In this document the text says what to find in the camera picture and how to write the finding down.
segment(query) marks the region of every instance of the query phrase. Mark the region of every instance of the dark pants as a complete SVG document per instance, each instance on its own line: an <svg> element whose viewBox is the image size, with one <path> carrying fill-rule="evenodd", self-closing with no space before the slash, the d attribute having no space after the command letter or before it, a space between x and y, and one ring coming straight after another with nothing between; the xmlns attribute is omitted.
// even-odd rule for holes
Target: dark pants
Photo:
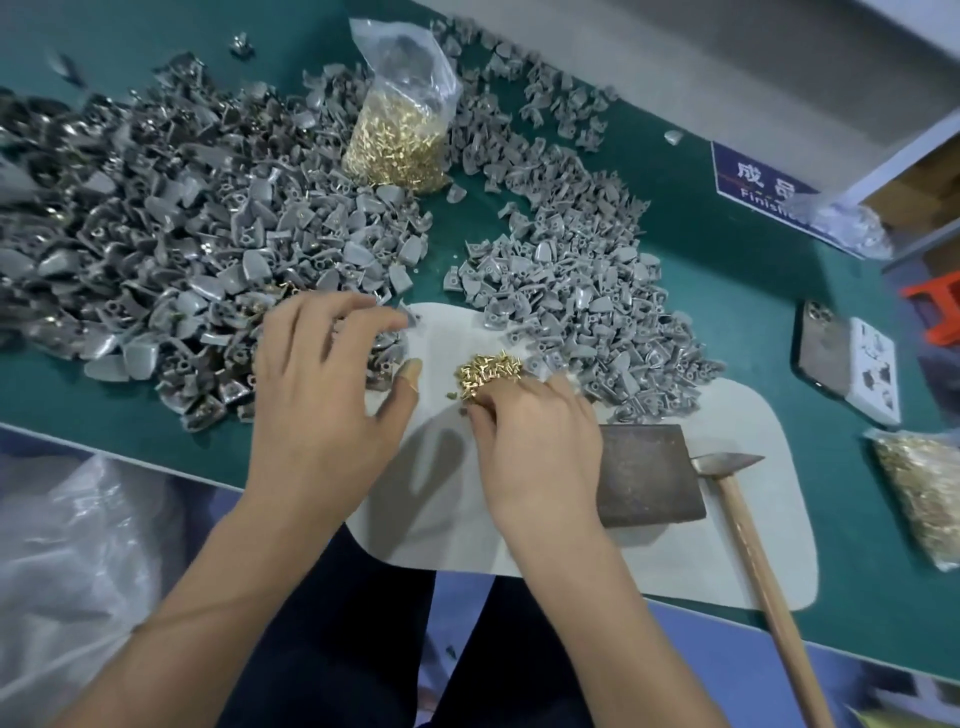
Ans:
<svg viewBox="0 0 960 728"><path fill-rule="evenodd" d="M220 728L411 728L433 571L341 528L264 633ZM521 579L497 577L431 723L590 726L573 667Z"/></svg>

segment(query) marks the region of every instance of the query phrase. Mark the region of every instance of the hammer head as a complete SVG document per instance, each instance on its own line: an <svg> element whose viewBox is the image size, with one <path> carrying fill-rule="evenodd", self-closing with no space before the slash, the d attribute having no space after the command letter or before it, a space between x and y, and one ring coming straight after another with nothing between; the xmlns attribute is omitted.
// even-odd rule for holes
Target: hammer head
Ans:
<svg viewBox="0 0 960 728"><path fill-rule="evenodd" d="M693 470L703 477L728 477L754 463L760 462L763 455L746 455L742 452L712 452L690 459Z"/></svg>

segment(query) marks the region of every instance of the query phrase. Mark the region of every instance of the left hand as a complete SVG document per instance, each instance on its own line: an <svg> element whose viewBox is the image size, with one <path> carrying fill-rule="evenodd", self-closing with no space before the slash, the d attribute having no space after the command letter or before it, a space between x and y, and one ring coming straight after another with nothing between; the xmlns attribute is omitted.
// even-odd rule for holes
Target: left hand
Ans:
<svg viewBox="0 0 960 728"><path fill-rule="evenodd" d="M334 324L344 321L334 334ZM253 370L256 417L247 490L279 527L332 531L353 513L396 454L419 399L410 359L376 416L364 404L373 338L406 328L370 296L301 293L264 319Z"/></svg>

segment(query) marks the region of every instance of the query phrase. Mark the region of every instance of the clear plastic bag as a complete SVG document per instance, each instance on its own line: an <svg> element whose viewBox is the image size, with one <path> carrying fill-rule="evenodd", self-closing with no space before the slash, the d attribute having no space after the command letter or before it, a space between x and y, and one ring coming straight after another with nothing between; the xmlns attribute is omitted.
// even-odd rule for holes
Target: clear plastic bag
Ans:
<svg viewBox="0 0 960 728"><path fill-rule="evenodd" d="M0 455L0 725L44 726L184 569L166 475L104 456Z"/></svg>
<svg viewBox="0 0 960 728"><path fill-rule="evenodd" d="M914 536L940 571L960 567L960 449L943 435L868 430Z"/></svg>
<svg viewBox="0 0 960 728"><path fill-rule="evenodd" d="M821 193L793 195L783 207L846 250L874 260L893 257L893 244L879 215L865 205L844 205Z"/></svg>
<svg viewBox="0 0 960 728"><path fill-rule="evenodd" d="M410 23L350 21L374 78L344 154L344 169L365 184L433 192L449 182L447 129L463 86L433 34Z"/></svg>

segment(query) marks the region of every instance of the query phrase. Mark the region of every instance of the plastic bag of brass nails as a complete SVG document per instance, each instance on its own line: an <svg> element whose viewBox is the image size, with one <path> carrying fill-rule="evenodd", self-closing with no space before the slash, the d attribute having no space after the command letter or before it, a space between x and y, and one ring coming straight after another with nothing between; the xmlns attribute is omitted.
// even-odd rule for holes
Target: plastic bag of brass nails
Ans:
<svg viewBox="0 0 960 728"><path fill-rule="evenodd" d="M433 34L410 23L351 19L353 40L374 73L344 154L365 184L415 192L445 186L446 132L463 87Z"/></svg>
<svg viewBox="0 0 960 728"><path fill-rule="evenodd" d="M473 401L477 390L494 379L519 379L523 362L506 352L496 355L478 353L469 362L457 368L460 399Z"/></svg>
<svg viewBox="0 0 960 728"><path fill-rule="evenodd" d="M947 438L871 429L865 436L889 475L910 527L937 569L960 566L960 449Z"/></svg>

